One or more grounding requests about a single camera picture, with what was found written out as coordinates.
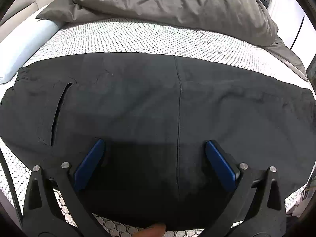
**white patterned sheet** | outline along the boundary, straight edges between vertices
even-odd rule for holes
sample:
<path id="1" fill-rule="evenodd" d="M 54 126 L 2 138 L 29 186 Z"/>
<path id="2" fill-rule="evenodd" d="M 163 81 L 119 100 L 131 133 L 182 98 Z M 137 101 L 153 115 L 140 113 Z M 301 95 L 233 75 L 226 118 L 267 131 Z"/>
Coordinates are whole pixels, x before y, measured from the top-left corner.
<path id="1" fill-rule="evenodd" d="M 174 27 L 142 20 L 112 18 L 84 24 L 69 23 L 44 44 L 24 65 L 33 62 L 72 54 L 90 52 L 142 52 L 198 58 L 224 63 L 231 66 L 260 72 L 280 81 L 295 84 L 301 88 L 312 86 L 286 65 L 262 48 L 233 37 L 203 30 Z M 0 98 L 14 85 L 15 77 L 0 85 Z M 31 171 L 9 150 L 0 139 L 0 148 L 9 166 L 19 204 L 23 210 L 26 187 Z M 286 209 L 291 208 L 305 188 L 301 187 L 285 199 Z M 13 205 L 8 183 L 0 166 L 0 189 Z M 60 192 L 55 191 L 58 204 L 70 224 L 75 225 L 64 204 Z M 112 236 L 130 237 L 140 228 L 126 226 L 96 216 Z M 165 237 L 198 236 L 202 229 L 165 233 Z"/>

